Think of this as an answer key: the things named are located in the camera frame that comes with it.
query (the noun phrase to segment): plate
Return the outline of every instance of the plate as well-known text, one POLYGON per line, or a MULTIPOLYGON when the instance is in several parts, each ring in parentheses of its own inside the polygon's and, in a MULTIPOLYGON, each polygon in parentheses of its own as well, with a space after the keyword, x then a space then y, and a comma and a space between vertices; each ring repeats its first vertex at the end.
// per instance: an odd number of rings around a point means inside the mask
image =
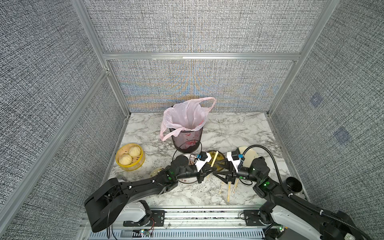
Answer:
MULTIPOLYGON (((243 154, 243 152, 245 151, 245 149, 247 149, 247 146, 241 146, 241 147, 238 147, 239 148, 239 151, 241 154, 243 154)), ((244 158, 244 163, 243 163, 243 166, 244 167, 249 167, 251 166, 251 163, 252 161, 255 159, 255 158, 258 158, 259 156, 257 155, 257 152, 255 152, 255 150, 253 150, 252 148, 249 149, 247 151, 247 153, 245 154, 244 158)))
MULTIPOLYGON (((208 151, 208 153, 211 155, 212 159, 211 159, 211 161, 209 161, 208 163, 206 163, 206 165, 211 166, 212 161, 214 160, 214 157, 215 157, 215 154, 216 154, 216 150, 210 150, 210 151, 208 151)), ((223 167, 221 167, 221 166, 219 166, 219 165, 217 164, 218 161, 221 161, 221 160, 224 160, 224 159, 225 159, 224 154, 222 154, 221 152, 219 152, 219 153, 217 154, 217 157, 216 157, 216 160, 215 160, 215 163, 214 163, 214 167, 216 167, 217 171, 221 171, 221 170, 224 169, 223 167)))

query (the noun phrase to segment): yellow steamer basket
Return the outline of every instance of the yellow steamer basket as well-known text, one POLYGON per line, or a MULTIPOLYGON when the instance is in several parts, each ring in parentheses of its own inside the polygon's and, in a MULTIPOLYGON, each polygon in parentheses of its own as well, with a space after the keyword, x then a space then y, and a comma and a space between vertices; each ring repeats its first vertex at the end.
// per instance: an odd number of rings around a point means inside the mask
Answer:
POLYGON ((145 153, 144 153, 144 151, 143 151, 143 149, 141 148, 140 145, 137 145, 135 143, 130 143, 130 144, 122 146, 118 150, 118 152, 116 153, 115 160, 116 160, 116 163, 121 167, 121 169, 123 169, 125 171, 133 171, 133 170, 136 170, 139 167, 141 167, 141 165, 143 165, 143 163, 145 161, 145 153), (131 147, 133 147, 133 146, 139 146, 139 148, 141 150, 141 154, 138 155, 137 157, 132 157, 132 163, 130 165, 122 165, 122 164, 120 164, 119 163, 119 158, 121 157, 121 155, 128 154, 129 153, 129 149, 131 147))

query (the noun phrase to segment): floor grate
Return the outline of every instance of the floor grate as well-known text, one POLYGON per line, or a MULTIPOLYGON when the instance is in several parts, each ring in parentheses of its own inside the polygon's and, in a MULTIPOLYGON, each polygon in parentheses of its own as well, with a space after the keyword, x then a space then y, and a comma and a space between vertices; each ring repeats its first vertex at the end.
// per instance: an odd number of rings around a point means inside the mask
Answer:
MULTIPOLYGON (((114 229, 113 231, 118 240, 125 239, 149 239, 141 238, 138 233, 133 233, 132 230, 114 229)), ((262 229, 155 229, 152 240, 157 239, 262 239, 264 238, 262 229)), ((107 240, 106 230, 98 233, 91 233, 89 240, 107 240)))

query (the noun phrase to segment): steamed bun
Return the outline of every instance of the steamed bun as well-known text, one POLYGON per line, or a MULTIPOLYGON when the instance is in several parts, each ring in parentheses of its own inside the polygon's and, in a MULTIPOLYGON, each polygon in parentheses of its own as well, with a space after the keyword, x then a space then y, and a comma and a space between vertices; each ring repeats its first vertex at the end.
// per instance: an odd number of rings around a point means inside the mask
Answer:
POLYGON ((132 157, 129 154, 123 154, 119 158, 119 163, 121 165, 130 165, 132 163, 132 157))
POLYGON ((141 149, 139 146, 133 146, 129 149, 129 154, 132 156, 132 157, 137 157, 141 154, 141 149))

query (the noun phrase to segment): red wire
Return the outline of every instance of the red wire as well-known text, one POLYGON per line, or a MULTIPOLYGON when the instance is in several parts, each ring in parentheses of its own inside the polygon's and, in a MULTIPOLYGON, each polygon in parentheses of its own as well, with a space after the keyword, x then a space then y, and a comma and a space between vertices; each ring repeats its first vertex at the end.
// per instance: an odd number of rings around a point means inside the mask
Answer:
POLYGON ((155 230, 155 228, 154 228, 154 226, 155 226, 155 220, 153 219, 153 218, 150 218, 150 219, 152 219, 152 221, 153 221, 153 224, 152 224, 152 227, 149 229, 149 230, 151 230, 152 228, 152 232, 151 232, 151 235, 152 235, 152 233, 153 233, 153 230, 155 230))

